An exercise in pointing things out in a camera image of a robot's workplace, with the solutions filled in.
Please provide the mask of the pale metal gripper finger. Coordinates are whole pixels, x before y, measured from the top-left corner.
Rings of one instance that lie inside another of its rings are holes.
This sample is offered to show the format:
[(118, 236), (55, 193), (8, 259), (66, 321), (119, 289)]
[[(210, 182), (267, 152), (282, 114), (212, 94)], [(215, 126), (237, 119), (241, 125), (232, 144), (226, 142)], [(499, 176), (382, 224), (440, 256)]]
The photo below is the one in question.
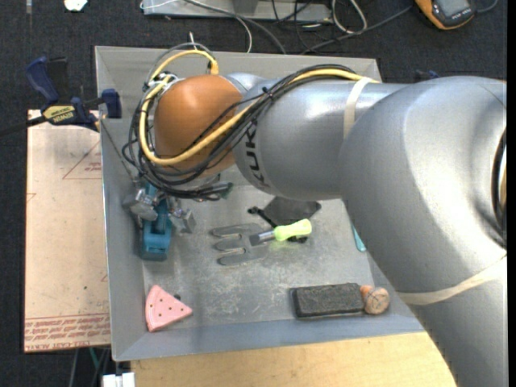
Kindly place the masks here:
[(133, 215), (146, 221), (156, 221), (158, 218), (154, 198), (145, 189), (138, 189), (123, 199), (122, 206)]
[(172, 208), (169, 211), (169, 219), (173, 225), (180, 227), (180, 229), (185, 233), (193, 233), (197, 225), (194, 213), (190, 209), (183, 209), (180, 207)]

